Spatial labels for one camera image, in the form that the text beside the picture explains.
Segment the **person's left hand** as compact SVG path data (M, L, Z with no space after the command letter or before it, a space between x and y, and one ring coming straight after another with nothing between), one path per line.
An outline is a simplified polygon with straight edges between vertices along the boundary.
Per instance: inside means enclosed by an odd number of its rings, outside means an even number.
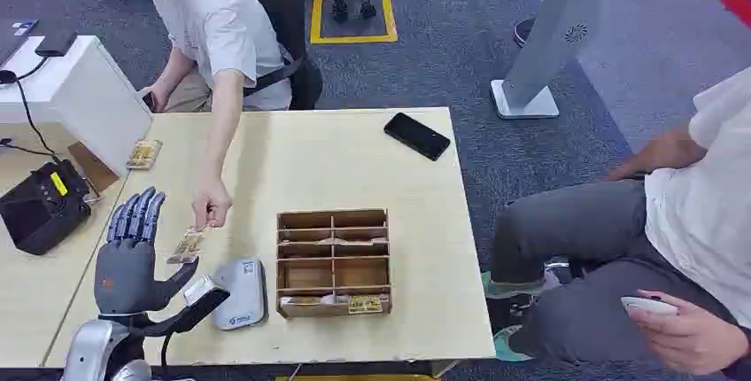
M221 179L209 178L197 187L192 199L192 210L196 229L220 228L227 219L228 210L232 207L224 182Z

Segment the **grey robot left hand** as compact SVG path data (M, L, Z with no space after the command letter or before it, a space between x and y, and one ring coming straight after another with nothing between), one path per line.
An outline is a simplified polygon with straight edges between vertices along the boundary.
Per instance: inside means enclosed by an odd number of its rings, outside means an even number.
M182 264L167 280L154 277L155 239L165 199L163 191L151 186L113 211L95 268L94 294L101 315L162 310L196 273L198 260Z

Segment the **seated person's left hand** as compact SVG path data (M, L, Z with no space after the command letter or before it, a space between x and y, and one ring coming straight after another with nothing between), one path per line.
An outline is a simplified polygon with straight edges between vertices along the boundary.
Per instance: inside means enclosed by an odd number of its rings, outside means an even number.
M750 361L750 339L738 325L664 292L639 290L638 295L657 298L677 309L674 315L638 308L628 311L649 346L669 367L691 375L707 375Z

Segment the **person's right hand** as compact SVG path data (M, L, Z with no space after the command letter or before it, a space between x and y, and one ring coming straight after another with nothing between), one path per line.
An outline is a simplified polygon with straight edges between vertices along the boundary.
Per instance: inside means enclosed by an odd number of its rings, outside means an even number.
M154 83L140 89L138 95L152 113L163 113L171 92L164 86Z

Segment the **seated person's right hand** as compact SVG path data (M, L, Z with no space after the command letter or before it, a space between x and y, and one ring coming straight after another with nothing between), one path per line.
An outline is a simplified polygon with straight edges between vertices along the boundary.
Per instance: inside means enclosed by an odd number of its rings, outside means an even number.
M611 170L607 179L609 181L621 181L621 180L635 180L643 181L648 175L648 172L639 168L637 164L632 161L626 161L620 166Z

